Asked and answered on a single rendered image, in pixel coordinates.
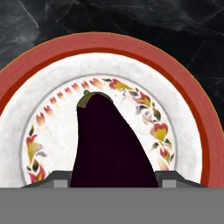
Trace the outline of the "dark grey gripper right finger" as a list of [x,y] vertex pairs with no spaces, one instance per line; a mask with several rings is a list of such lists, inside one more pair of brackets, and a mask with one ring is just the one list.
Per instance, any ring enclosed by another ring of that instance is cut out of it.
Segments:
[[161,188],[206,188],[205,185],[185,179],[176,171],[156,171],[155,176]]

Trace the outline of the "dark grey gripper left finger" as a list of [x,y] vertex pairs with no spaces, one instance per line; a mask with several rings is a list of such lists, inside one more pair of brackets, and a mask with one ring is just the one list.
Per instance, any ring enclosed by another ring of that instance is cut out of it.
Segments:
[[24,188],[69,188],[71,177],[70,171],[53,171],[44,180],[25,185]]

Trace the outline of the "dark purple eggplant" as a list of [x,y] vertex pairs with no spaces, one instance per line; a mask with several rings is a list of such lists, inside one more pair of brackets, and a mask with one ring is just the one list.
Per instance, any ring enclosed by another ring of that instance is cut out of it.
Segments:
[[158,187],[142,145],[110,97],[86,92],[77,118],[71,187]]

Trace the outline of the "red-rimmed floral white plate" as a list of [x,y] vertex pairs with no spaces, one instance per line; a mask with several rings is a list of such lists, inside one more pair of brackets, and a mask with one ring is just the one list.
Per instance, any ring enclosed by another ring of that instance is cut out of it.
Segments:
[[154,173],[224,187],[224,132],[196,79],[153,45],[90,32],[47,41],[0,71],[0,188],[73,173],[86,92],[111,98]]

